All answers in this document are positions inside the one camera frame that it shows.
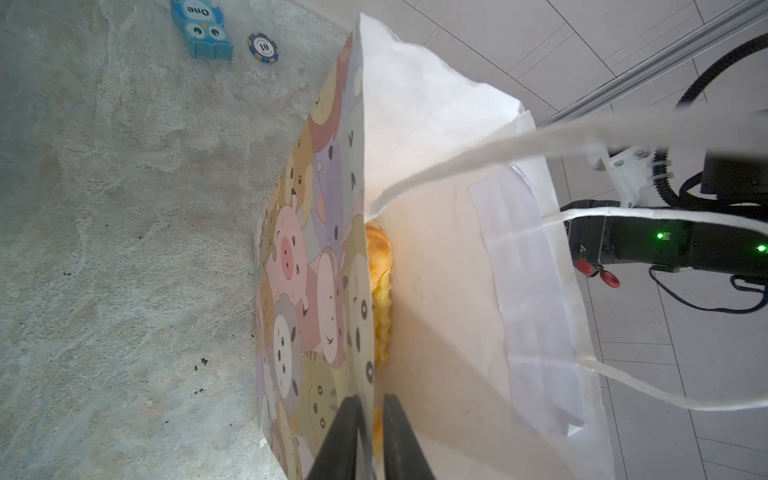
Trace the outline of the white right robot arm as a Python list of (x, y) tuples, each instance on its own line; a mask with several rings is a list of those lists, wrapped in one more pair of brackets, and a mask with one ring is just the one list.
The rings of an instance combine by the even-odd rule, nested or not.
[(566, 210), (585, 216), (565, 221), (574, 267), (620, 285), (612, 264), (644, 264), (651, 278), (661, 271), (693, 269), (726, 274), (740, 292), (757, 293), (767, 304), (767, 236), (745, 227), (707, 220), (709, 214), (764, 222), (767, 219), (767, 161), (744, 154), (709, 153), (702, 171), (673, 189), (668, 152), (628, 147), (590, 155), (605, 170), (619, 195), (616, 201), (579, 200)]

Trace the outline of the blue poker chip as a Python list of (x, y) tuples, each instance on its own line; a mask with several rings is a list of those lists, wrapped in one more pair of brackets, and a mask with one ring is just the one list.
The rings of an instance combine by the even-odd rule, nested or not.
[(251, 34), (248, 37), (247, 45), (251, 54), (263, 63), (272, 64), (276, 63), (279, 59), (279, 50), (276, 43), (263, 33)]

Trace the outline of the braided yellow fake bread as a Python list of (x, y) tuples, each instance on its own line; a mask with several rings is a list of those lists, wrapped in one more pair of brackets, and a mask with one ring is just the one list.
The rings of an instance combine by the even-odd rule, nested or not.
[(391, 340), (392, 319), (390, 315), (391, 282), (383, 278), (373, 290), (375, 321), (375, 369), (379, 370), (388, 360), (388, 346)]

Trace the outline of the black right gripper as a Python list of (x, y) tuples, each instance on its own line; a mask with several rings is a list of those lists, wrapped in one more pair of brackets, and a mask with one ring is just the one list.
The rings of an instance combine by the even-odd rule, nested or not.
[(608, 265), (666, 263), (666, 222), (650, 218), (593, 215), (564, 222), (578, 270)]

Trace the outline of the ridged yellow fake bread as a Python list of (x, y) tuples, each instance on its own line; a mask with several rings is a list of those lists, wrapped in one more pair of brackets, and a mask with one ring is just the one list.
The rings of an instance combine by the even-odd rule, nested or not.
[(383, 459), (383, 409), (376, 407), (373, 411), (373, 454), (380, 461)]

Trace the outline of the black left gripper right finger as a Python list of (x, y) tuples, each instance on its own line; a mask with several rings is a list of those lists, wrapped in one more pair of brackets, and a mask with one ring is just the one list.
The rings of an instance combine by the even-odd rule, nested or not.
[(388, 480), (435, 480), (401, 402), (394, 394), (383, 401), (383, 465)]

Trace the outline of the cartoon animal paper bag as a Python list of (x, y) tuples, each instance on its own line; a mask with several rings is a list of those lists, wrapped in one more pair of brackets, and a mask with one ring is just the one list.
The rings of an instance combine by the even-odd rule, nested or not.
[[(696, 400), (595, 358), (550, 154), (631, 143), (761, 157), (767, 120), (700, 109), (537, 128), (515, 98), (465, 78), (361, 15), (255, 236), (260, 425), (290, 479), (309, 474), (339, 406), (359, 396), (356, 479), (383, 468), (373, 411), (394, 394), (433, 472), (457, 479), (610, 479), (600, 381), (693, 411)], [(288, 175), (312, 190), (292, 193)], [(366, 242), (393, 263), (389, 358), (375, 369)]]

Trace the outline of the long fake bread roll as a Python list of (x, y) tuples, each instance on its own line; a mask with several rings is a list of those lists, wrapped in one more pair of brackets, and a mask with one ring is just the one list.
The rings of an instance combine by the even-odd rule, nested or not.
[(386, 233), (374, 222), (366, 223), (366, 242), (371, 290), (390, 273), (393, 263), (392, 246)]

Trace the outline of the blue owl toy block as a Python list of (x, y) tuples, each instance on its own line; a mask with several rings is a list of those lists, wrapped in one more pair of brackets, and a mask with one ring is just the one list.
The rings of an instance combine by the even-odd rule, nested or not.
[(170, 0), (169, 4), (192, 58), (232, 59), (233, 45), (220, 7), (208, 0)]

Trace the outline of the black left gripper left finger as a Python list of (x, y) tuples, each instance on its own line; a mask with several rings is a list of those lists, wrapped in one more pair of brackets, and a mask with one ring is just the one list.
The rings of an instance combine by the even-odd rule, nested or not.
[(307, 480), (354, 480), (357, 466), (359, 396), (343, 399)]

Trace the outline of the red kitchen tongs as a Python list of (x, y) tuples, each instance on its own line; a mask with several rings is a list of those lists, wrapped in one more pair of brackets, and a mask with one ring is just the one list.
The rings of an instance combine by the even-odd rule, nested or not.
[(587, 278), (599, 277), (610, 288), (618, 289), (621, 286), (620, 280), (602, 265), (591, 264), (587, 260), (580, 258), (573, 262), (573, 266)]

